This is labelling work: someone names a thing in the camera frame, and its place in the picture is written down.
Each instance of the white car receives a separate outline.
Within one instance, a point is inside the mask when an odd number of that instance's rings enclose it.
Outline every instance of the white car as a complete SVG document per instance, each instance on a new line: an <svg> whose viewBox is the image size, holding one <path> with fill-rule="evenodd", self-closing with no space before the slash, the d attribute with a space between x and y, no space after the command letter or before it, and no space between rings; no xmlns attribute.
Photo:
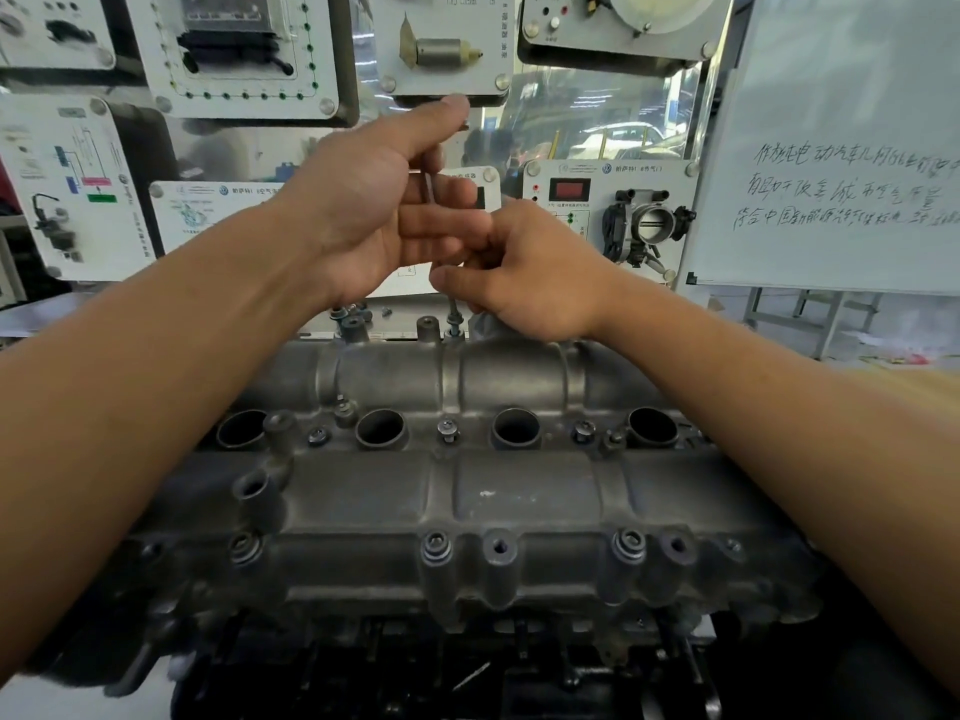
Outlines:
<svg viewBox="0 0 960 720"><path fill-rule="evenodd" d="M569 159L598 159L600 147L603 144L603 134L606 132L606 146L603 157L615 159L619 152L637 147L652 147L664 141L664 132L656 126L642 120L623 123L608 123L607 125L587 128L583 133L588 134L583 143L570 146Z"/></svg>

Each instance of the yellow surface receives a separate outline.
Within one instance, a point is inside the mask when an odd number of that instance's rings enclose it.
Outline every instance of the yellow surface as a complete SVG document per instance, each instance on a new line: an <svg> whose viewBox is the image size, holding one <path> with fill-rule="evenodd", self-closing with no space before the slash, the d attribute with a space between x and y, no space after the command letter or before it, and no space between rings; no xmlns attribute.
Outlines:
<svg viewBox="0 0 960 720"><path fill-rule="evenodd" d="M870 363L846 373L960 423L960 370Z"/></svg>

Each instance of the engine block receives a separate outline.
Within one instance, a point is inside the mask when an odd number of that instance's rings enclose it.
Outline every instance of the engine block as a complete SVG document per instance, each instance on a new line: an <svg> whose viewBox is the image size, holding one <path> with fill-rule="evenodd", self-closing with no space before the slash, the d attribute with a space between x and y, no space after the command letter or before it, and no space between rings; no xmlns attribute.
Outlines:
<svg viewBox="0 0 960 720"><path fill-rule="evenodd" d="M216 656L240 615L283 637L258 633L267 654L368 642L372 620L513 635L522 617L609 666L707 642L713 612L816 616L822 559L630 362L470 331L442 339L424 317L416 341L369 341L351 317L342 339L285 345L34 666L126 694L161 655ZM137 640L79 671L104 615Z"/></svg>

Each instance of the forearm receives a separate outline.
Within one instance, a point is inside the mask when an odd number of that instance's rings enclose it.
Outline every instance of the forearm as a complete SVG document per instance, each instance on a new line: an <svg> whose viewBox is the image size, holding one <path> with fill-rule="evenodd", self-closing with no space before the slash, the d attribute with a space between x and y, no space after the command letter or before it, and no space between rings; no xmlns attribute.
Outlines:
<svg viewBox="0 0 960 720"><path fill-rule="evenodd" d="M942 680L960 660L960 449L945 423L629 274L635 362L831 556Z"/></svg>
<svg viewBox="0 0 960 720"><path fill-rule="evenodd" d="M0 355L16 405L0 410L0 683L322 307L301 301L301 253L262 237L276 226L266 210L232 217Z"/></svg>

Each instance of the hand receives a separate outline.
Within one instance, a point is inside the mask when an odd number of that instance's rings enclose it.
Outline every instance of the hand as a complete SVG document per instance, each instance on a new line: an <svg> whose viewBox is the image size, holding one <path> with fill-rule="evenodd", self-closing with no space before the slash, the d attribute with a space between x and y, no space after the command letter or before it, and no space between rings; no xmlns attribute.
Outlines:
<svg viewBox="0 0 960 720"><path fill-rule="evenodd" d="M488 238L464 241L474 252L463 267L436 266L433 287L541 341L595 338L605 314L617 307L615 284L632 277L522 199L493 213Z"/></svg>
<svg viewBox="0 0 960 720"><path fill-rule="evenodd" d="M361 301L397 268L445 261L459 237L483 237L493 226L474 209L474 182L433 179L428 203L421 169L444 166L440 143L458 132L469 105L462 95L331 133L265 205L277 238L306 247L318 310Z"/></svg>

